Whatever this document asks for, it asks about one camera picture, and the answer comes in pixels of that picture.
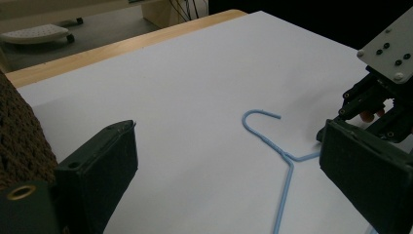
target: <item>robotic arm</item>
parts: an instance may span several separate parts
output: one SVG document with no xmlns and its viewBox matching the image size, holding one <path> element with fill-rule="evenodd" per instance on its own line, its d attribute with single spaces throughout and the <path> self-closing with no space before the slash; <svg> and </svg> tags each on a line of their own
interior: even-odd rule
<svg viewBox="0 0 413 234">
<path fill-rule="evenodd" d="M 317 134 L 321 169 L 380 234 L 408 234 L 413 224 L 413 155 L 394 146 L 413 128 L 412 23 L 413 8 L 357 52 L 369 73 Z M 346 123 L 387 99 L 394 106 L 365 130 Z"/>
</svg>

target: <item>white table surface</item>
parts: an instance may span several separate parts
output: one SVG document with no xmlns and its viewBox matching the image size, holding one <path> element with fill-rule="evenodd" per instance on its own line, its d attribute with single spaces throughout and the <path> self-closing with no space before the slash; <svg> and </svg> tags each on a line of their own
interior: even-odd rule
<svg viewBox="0 0 413 234">
<path fill-rule="evenodd" d="M 19 91 L 59 161 L 107 125 L 136 122 L 139 169 L 105 233 L 269 234 L 287 165 L 242 116 L 280 114 L 248 123 L 295 156 L 319 151 L 317 131 L 367 74 L 356 53 L 258 12 Z M 318 159 L 295 166 L 280 233 L 367 233 Z"/>
</svg>

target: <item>brown knitted fabric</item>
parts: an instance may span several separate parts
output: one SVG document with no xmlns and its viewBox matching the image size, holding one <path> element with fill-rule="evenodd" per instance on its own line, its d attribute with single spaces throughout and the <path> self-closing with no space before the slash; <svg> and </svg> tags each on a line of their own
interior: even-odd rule
<svg viewBox="0 0 413 234">
<path fill-rule="evenodd" d="M 56 166 L 33 109 L 0 74 L 0 191 L 21 181 L 53 182 Z"/>
</svg>

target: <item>round hole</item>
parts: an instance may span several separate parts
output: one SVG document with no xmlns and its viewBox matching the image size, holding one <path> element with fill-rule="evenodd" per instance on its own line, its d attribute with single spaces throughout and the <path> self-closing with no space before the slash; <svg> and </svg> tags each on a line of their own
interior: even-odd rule
<svg viewBox="0 0 413 234">
<path fill-rule="evenodd" d="M 75 169 L 75 168 L 77 168 L 77 167 L 79 167 L 80 166 L 80 163 L 78 163 L 78 162 L 74 162 L 74 163 L 71 163 L 71 164 L 69 164 L 69 168 L 70 169 Z"/>
<path fill-rule="evenodd" d="M 12 201 L 20 200 L 27 196 L 30 196 L 30 194 L 32 194 L 35 190 L 36 186 L 34 185 L 23 185 L 10 192 L 7 195 L 7 199 Z"/>
</svg>

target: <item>wooden table edge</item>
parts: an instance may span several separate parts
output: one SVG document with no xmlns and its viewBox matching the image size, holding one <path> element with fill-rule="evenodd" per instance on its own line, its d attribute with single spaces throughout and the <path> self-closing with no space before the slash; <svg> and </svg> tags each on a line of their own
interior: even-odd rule
<svg viewBox="0 0 413 234">
<path fill-rule="evenodd" d="M 59 58 L 21 70 L 12 71 L 6 73 L 6 76 L 16 88 L 20 88 L 105 59 L 113 58 L 124 53 L 154 45 L 192 31 L 245 15 L 247 15 L 247 13 L 239 10 L 228 10 L 201 19 L 194 19 L 171 27 L 159 29 L 157 31 L 132 37 L 127 40 L 95 48 L 65 58 Z"/>
</svg>

